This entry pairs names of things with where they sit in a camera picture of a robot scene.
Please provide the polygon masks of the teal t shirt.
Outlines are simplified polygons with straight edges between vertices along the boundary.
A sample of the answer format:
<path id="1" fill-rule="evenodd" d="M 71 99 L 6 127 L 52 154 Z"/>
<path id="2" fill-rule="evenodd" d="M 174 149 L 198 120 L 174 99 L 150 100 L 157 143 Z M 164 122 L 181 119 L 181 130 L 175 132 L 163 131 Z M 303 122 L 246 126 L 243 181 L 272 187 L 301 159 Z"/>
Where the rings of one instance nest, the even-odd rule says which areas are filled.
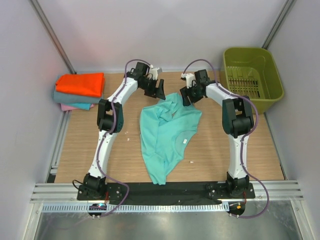
<path id="1" fill-rule="evenodd" d="M 167 176 L 184 159 L 201 116 L 202 112 L 194 106 L 183 106 L 178 93 L 171 93 L 165 100 L 141 110 L 141 153 L 153 184 L 165 185 Z"/>

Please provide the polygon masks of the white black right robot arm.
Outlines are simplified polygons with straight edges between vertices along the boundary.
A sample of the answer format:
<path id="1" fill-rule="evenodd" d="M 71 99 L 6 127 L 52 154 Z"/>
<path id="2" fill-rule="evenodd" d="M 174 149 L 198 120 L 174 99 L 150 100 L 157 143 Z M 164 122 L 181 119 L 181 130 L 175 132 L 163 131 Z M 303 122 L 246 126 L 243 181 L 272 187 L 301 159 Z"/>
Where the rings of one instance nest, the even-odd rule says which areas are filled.
<path id="1" fill-rule="evenodd" d="M 210 80 L 205 69 L 195 73 L 182 73 L 181 79 L 186 82 L 186 86 L 180 89 L 184 106 L 190 106 L 204 97 L 221 106 L 222 128 L 228 136 L 230 150 L 226 192 L 230 197 L 242 197 L 243 192 L 249 189 L 247 144 L 249 133 L 255 126 L 250 100 Z"/>

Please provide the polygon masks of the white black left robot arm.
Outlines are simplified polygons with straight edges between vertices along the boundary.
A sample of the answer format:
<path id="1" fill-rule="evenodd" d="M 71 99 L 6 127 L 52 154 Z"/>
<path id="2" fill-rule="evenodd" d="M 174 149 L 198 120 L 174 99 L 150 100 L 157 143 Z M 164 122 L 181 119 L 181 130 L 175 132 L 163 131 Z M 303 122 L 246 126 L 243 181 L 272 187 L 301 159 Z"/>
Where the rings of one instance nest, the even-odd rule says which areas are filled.
<path id="1" fill-rule="evenodd" d="M 108 161 L 112 146 L 124 125 L 123 106 L 137 89 L 144 90 L 144 94 L 148 97 L 164 100 L 164 80 L 158 79 L 161 72 L 160 67 L 138 60 L 135 67 L 125 71 L 116 91 L 107 99 L 99 101 L 97 147 L 91 167 L 78 187 L 78 200 L 106 199 L 108 192 L 106 179 L 110 179 L 107 176 Z"/>

